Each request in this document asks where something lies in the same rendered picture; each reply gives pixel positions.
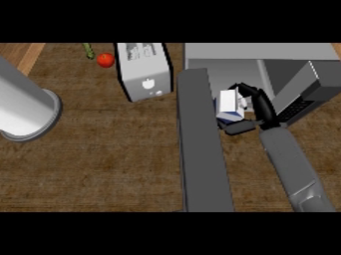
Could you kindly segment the white and blue milk carton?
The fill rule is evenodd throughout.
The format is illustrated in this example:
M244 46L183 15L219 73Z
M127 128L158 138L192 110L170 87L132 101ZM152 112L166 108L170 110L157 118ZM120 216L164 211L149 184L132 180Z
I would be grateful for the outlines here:
M220 91L215 99L216 117L238 122L244 119L247 100L238 90Z

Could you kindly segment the grey microwave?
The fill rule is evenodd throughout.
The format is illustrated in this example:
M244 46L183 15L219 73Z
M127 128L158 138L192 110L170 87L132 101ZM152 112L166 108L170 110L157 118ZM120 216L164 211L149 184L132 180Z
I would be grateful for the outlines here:
M290 126L341 93L341 61L328 43L186 43L183 66L206 69L210 89L265 90Z

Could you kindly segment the dark grey microwave door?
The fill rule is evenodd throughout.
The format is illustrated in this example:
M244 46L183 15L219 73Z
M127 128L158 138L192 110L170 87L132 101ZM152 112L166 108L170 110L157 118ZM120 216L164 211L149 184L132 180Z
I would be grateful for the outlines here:
M176 81L183 211L232 212L207 69L183 70Z

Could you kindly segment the white box with black edges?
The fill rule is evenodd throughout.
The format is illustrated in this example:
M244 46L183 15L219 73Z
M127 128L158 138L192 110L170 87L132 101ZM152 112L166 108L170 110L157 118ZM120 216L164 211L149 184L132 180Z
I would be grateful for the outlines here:
M173 66L166 43L117 43L117 70L130 102L173 91Z

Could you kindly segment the red apple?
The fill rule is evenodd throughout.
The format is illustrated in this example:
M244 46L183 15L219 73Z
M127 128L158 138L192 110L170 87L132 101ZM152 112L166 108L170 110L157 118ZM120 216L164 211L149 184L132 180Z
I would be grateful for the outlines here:
M102 53L98 56L98 64L104 67L104 68L110 68L115 63L115 56L111 53Z

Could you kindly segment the large white cylinder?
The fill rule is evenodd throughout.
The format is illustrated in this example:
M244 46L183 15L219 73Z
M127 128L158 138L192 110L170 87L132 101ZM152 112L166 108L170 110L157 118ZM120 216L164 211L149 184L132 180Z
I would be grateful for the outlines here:
M0 55L0 132L28 142L52 130L62 115L58 94L43 89Z

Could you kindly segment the green vegetable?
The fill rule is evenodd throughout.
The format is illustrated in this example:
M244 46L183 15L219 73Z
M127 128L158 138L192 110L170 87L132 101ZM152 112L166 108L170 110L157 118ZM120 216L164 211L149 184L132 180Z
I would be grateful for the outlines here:
M96 53L95 53L95 50L93 50L93 47L92 47L92 44L90 43L83 43L83 46L84 46L84 50L86 50L86 54L87 54L87 58L90 60L95 59L96 57Z

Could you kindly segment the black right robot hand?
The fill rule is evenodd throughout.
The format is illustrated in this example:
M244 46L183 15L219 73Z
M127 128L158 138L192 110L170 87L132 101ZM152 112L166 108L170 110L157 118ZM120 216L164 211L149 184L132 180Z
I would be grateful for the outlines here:
M246 83L234 84L229 87L231 91L238 91L241 97L252 98L256 119L241 119L240 121L226 121L217 118L217 126L228 135L243 134L256 130L260 127L263 130L280 128L280 120L272 106L271 99L263 89L247 85Z

